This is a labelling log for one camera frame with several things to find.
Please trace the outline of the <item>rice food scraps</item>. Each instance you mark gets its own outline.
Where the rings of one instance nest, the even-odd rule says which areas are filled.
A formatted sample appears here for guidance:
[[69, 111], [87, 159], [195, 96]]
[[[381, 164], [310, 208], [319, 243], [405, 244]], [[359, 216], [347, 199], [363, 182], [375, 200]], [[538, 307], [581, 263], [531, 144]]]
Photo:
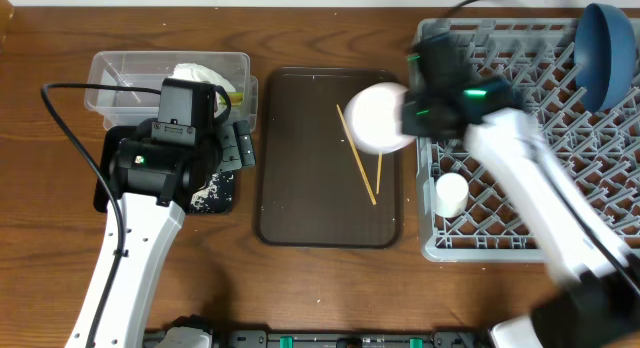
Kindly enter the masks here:
[[190, 214], [229, 213], [233, 206], [235, 174], [217, 173], [211, 176], [207, 185], [192, 196]]

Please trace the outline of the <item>white pink-rimmed bowl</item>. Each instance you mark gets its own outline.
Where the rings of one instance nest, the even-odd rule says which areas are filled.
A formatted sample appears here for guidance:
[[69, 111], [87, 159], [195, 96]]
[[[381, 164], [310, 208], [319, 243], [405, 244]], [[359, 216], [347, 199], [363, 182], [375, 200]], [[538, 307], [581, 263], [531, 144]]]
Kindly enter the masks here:
[[344, 109], [355, 146], [368, 154], [405, 148], [415, 136], [402, 133], [401, 108], [408, 88], [394, 82], [374, 84], [356, 94]]

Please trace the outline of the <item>white napkin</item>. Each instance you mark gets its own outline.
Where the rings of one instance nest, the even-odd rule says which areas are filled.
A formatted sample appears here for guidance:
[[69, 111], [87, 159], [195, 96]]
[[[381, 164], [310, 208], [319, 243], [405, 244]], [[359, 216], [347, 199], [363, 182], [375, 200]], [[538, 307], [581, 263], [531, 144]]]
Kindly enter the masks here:
[[229, 80], [224, 78], [222, 75], [210, 68], [195, 63], [177, 64], [174, 67], [173, 73], [170, 75], [170, 78], [184, 81], [210, 83], [216, 86], [221, 86], [226, 93], [236, 92], [236, 88], [231, 84]]

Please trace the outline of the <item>small white green cup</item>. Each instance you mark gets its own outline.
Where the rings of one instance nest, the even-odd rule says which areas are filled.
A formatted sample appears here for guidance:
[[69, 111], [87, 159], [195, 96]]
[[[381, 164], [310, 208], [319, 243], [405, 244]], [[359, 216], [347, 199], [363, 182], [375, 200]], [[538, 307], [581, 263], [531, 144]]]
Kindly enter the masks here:
[[443, 174], [435, 182], [435, 213], [443, 218], [461, 215], [467, 206], [469, 184], [458, 173]]

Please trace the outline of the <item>wooden chopstick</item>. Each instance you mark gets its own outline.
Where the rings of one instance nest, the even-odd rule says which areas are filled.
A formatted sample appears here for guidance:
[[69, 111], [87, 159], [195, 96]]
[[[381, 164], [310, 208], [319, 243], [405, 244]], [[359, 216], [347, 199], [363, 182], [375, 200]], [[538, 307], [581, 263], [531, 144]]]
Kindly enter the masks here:
[[378, 158], [377, 158], [377, 170], [376, 170], [376, 190], [375, 190], [376, 195], [380, 193], [382, 161], [383, 161], [383, 154], [382, 152], [379, 152]]
[[372, 204], [373, 206], [375, 206], [375, 205], [377, 205], [377, 200], [376, 200], [375, 195], [374, 195], [374, 192], [373, 192], [373, 190], [372, 190], [372, 188], [371, 188], [371, 185], [370, 185], [370, 182], [369, 182], [368, 176], [367, 176], [367, 174], [366, 174], [366, 171], [365, 171], [364, 165], [362, 164], [362, 161], [361, 161], [361, 158], [360, 158], [359, 152], [358, 152], [358, 150], [357, 150], [357, 148], [356, 148], [355, 142], [354, 142], [354, 140], [353, 140], [353, 137], [352, 137], [351, 131], [350, 131], [350, 129], [349, 129], [349, 127], [348, 127], [348, 125], [347, 125], [346, 119], [345, 119], [345, 117], [344, 117], [344, 113], [343, 113], [343, 111], [342, 111], [342, 109], [341, 109], [341, 106], [340, 106], [339, 104], [336, 104], [336, 110], [337, 110], [337, 113], [338, 113], [339, 119], [340, 119], [340, 121], [341, 121], [341, 124], [342, 124], [343, 130], [344, 130], [345, 136], [346, 136], [347, 141], [348, 141], [348, 143], [349, 143], [349, 146], [350, 146], [350, 148], [351, 148], [351, 151], [352, 151], [353, 157], [354, 157], [354, 159], [355, 159], [356, 165], [357, 165], [358, 170], [359, 170], [359, 172], [360, 172], [360, 175], [361, 175], [361, 177], [362, 177], [362, 181], [363, 181], [363, 183], [364, 183], [364, 185], [365, 185], [365, 189], [366, 189], [367, 194], [368, 194], [368, 196], [369, 196], [369, 198], [370, 198], [371, 204]]

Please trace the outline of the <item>dark blue plate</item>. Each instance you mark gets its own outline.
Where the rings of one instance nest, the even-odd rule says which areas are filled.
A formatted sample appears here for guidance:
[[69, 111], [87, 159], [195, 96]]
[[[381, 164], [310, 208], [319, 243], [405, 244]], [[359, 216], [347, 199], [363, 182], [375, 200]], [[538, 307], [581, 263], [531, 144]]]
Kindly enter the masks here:
[[575, 81], [585, 88], [584, 108], [600, 112], [627, 95], [634, 77], [636, 39], [631, 20], [619, 8], [589, 4], [578, 21], [574, 63], [581, 67]]

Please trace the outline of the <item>yellow snack wrapper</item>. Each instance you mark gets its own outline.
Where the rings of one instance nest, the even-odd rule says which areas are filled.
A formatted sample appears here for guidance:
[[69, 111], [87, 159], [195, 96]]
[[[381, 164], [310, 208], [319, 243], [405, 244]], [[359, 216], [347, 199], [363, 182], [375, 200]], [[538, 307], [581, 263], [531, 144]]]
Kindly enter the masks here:
[[244, 103], [244, 94], [242, 92], [229, 92], [231, 105], [233, 107], [242, 106]]

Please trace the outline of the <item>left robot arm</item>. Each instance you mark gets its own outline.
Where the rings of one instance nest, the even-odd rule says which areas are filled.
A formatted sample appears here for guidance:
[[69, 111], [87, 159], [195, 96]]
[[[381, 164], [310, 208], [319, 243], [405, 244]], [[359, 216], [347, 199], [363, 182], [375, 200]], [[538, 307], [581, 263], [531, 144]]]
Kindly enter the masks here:
[[215, 174], [255, 163], [250, 131], [228, 120], [229, 93], [167, 78], [157, 117], [118, 143], [98, 173], [111, 205], [70, 347], [139, 347], [168, 251], [192, 197]]

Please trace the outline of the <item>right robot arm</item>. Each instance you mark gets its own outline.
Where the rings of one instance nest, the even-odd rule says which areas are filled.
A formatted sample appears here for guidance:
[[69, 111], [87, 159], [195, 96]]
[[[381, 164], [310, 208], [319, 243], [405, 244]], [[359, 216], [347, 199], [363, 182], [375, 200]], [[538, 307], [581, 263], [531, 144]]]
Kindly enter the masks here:
[[639, 258], [601, 220], [547, 145], [519, 94], [476, 78], [442, 22], [411, 48], [423, 80], [406, 93], [404, 134], [459, 139], [508, 196], [559, 291], [495, 325], [495, 347], [602, 347], [639, 330]]

